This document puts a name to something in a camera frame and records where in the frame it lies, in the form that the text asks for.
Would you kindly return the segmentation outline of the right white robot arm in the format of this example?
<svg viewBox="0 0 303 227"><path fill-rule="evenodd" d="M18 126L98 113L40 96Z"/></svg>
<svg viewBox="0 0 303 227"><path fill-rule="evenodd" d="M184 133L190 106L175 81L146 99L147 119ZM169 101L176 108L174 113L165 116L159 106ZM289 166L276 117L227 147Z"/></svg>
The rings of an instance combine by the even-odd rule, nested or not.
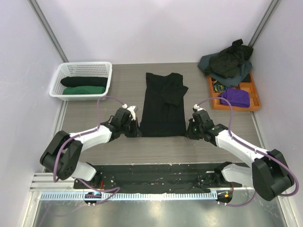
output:
<svg viewBox="0 0 303 227"><path fill-rule="evenodd" d="M224 149L246 166L226 162L214 174L214 182L220 187L229 182L251 187L263 199L273 200L277 196L286 197L286 190L295 187L290 196L298 192L298 180L289 169L279 150L268 151L252 145L234 134L222 124L214 124L208 112L199 108L194 110L189 120L187 137L192 140L204 140Z"/></svg>

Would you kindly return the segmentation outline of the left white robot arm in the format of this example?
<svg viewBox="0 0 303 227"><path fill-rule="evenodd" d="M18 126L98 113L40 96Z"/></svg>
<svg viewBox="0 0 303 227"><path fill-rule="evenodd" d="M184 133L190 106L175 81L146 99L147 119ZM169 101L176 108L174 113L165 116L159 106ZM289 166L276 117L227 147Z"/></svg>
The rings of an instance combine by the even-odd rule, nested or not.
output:
<svg viewBox="0 0 303 227"><path fill-rule="evenodd" d="M93 165L79 161L80 154L96 145L112 142L121 135L128 138L140 137L142 134L136 111L135 105L121 107L109 121L90 130L70 134L57 132L40 157L40 164L53 172L55 181L72 177L84 180L91 189L97 188L101 177Z"/></svg>

